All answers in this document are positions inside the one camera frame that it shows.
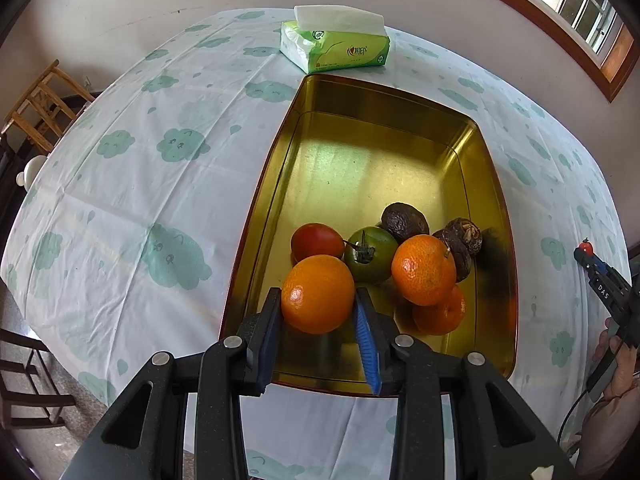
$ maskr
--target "pink sleeve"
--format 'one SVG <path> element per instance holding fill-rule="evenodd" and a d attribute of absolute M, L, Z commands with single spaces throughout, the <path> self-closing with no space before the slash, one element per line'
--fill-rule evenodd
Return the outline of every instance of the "pink sleeve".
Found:
<path fill-rule="evenodd" d="M 640 422 L 640 386 L 622 397 L 598 402 L 582 424 L 575 469 L 582 480 L 597 480 L 611 467 Z"/>

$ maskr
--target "cherry tomato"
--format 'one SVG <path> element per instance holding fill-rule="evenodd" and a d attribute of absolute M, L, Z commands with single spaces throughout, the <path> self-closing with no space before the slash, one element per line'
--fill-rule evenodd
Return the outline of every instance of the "cherry tomato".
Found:
<path fill-rule="evenodd" d="M 583 250 L 590 258 L 593 256 L 593 246 L 591 245 L 591 242 L 588 238 L 585 238 L 580 242 L 580 245 L 578 245 L 578 249 Z"/>
<path fill-rule="evenodd" d="M 315 254 L 329 254 L 341 258 L 344 241 L 328 225 L 304 224 L 291 237 L 291 252 L 297 262 Z"/>

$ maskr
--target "tablecloth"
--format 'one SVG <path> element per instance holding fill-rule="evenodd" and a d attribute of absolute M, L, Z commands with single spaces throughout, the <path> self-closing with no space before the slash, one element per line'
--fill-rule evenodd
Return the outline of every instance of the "tablecloth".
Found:
<path fill-rule="evenodd" d="M 218 339 L 255 186 L 304 76 L 278 49 L 290 19 L 291 9 L 219 12 L 149 53 L 63 137 L 20 208 L 0 275 L 60 363 L 107 404 L 154 352 L 183 356 Z M 573 248 L 588 236 L 629 278 L 609 189 L 581 143 L 531 99 L 443 47 L 387 31 L 385 66 L 338 73 L 419 94 L 480 126 L 517 262 L 510 381 L 555 435 L 606 315 Z M 269 386 L 242 400 L 249 470 L 388 478 L 395 410 L 389 399 Z"/>

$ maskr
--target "silver screw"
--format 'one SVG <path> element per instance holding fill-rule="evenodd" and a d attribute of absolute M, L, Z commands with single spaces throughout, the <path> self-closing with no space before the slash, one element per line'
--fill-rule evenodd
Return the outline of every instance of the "silver screw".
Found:
<path fill-rule="evenodd" d="M 484 356 L 480 352 L 471 352 L 466 359 L 473 365 L 480 366 L 484 364 Z"/>
<path fill-rule="evenodd" d="M 163 366 L 169 362 L 169 354 L 167 352 L 158 352 L 151 358 L 151 362 L 156 366 Z"/>
<path fill-rule="evenodd" d="M 414 338 L 407 334 L 400 334 L 396 336 L 396 344 L 402 348 L 409 348 L 414 344 Z"/>
<path fill-rule="evenodd" d="M 225 337 L 222 344 L 225 348 L 238 348 L 242 344 L 242 338 L 237 335 L 230 335 L 229 337 Z"/>

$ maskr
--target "wooden chair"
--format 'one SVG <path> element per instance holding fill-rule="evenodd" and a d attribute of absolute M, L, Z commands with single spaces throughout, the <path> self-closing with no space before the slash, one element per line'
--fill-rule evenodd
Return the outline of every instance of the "wooden chair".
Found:
<path fill-rule="evenodd" d="M 20 96 L 14 107 L 4 117 L 2 130 L 0 131 L 0 135 L 4 135 L 9 127 L 15 124 L 27 134 L 31 143 L 35 144 L 45 155 L 52 152 L 54 145 L 45 138 L 44 133 L 51 129 L 58 138 L 62 137 L 71 125 L 76 122 L 76 119 L 86 106 L 95 99 L 85 88 L 60 70 L 58 63 L 58 60 L 51 63 Z M 66 85 L 70 86 L 80 97 L 87 101 L 78 114 L 75 114 L 48 85 L 53 76 L 58 76 Z M 32 126 L 24 117 L 24 113 L 30 105 L 43 121 L 38 128 Z M 56 123 L 56 116 L 61 111 L 70 120 L 64 130 Z"/>
<path fill-rule="evenodd" d="M 76 400 L 71 395 L 61 395 L 56 388 L 56 385 L 53 383 L 51 374 L 44 364 L 42 355 L 40 355 L 41 351 L 48 352 L 49 349 L 47 349 L 42 341 L 2 329 L 0 329 L 0 341 L 31 349 L 26 364 L 14 363 L 12 361 L 0 359 L 0 370 L 26 375 L 31 385 L 31 389 L 33 390 L 32 394 L 9 391 L 4 384 L 2 374 L 0 374 L 0 423 L 2 426 L 6 430 L 20 428 L 57 428 L 59 426 L 64 426 L 65 421 L 60 417 L 62 407 L 74 406 L 76 404 Z M 49 388 L 55 392 L 55 395 L 43 395 L 38 392 L 38 389 L 33 382 L 33 378 L 31 377 L 32 375 L 38 374 L 37 368 L 31 363 L 34 356 L 38 358 L 40 365 L 44 370 L 44 381 L 47 383 Z M 45 416 L 15 417 L 11 414 L 12 406 L 35 406 L 37 408 L 42 408 Z M 47 407 L 55 407 L 56 409 L 49 413 Z"/>

